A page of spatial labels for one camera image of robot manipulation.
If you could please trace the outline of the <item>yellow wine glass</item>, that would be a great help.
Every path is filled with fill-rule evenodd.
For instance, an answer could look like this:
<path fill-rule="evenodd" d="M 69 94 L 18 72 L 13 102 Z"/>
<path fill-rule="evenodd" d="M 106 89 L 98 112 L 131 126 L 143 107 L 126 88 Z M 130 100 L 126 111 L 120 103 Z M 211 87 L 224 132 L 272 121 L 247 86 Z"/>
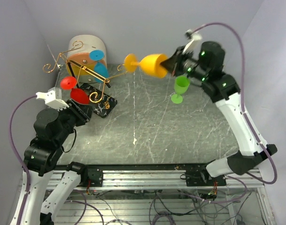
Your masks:
<path fill-rule="evenodd" d="M 165 54 L 150 54 L 145 56 L 141 61 L 138 61 L 134 54 L 129 54 L 124 59 L 124 67 L 128 72 L 134 72 L 140 68 L 147 75 L 164 78 L 168 71 L 161 66 L 168 57 Z"/>

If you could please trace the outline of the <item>green wine glass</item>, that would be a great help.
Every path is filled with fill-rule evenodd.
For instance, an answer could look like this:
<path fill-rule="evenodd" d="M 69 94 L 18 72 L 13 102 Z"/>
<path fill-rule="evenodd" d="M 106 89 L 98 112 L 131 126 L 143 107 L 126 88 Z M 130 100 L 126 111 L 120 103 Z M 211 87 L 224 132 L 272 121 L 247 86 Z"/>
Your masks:
<path fill-rule="evenodd" d="M 182 95 L 188 90 L 190 80 L 186 76 L 178 76 L 175 79 L 174 91 L 175 93 L 171 96 L 171 101 L 175 104 L 180 104 L 183 101 Z"/>

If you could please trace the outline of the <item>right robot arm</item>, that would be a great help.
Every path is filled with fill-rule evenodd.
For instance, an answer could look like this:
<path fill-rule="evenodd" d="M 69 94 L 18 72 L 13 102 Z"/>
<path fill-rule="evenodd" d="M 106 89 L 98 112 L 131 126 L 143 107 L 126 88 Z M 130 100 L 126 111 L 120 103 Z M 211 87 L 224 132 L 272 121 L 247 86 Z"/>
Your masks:
<path fill-rule="evenodd" d="M 216 177 L 235 173 L 243 175 L 277 153 L 260 135 L 241 99 L 243 90 L 235 78 L 223 71 L 225 50 L 213 41 L 203 42 L 198 59 L 178 47 L 175 53 L 160 63 L 171 75 L 186 74 L 201 83 L 202 90 L 224 115 L 238 143 L 236 153 L 209 162 L 200 173 L 200 181 L 211 185 Z"/>

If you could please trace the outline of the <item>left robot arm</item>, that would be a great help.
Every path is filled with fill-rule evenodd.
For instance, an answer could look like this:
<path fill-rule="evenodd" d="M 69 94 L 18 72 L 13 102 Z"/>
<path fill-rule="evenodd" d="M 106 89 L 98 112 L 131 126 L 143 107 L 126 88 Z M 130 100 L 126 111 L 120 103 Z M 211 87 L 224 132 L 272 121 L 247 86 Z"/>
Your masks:
<path fill-rule="evenodd" d="M 45 198 L 46 189 L 59 158 L 64 153 L 63 144 L 76 127 L 91 120 L 93 109 L 74 100 L 61 110 L 46 108 L 36 117 L 36 136 L 18 158 L 23 167 L 22 189 L 12 225 L 52 225 L 64 202 L 77 186 L 89 179 L 87 166 L 72 162 L 57 187 Z"/>

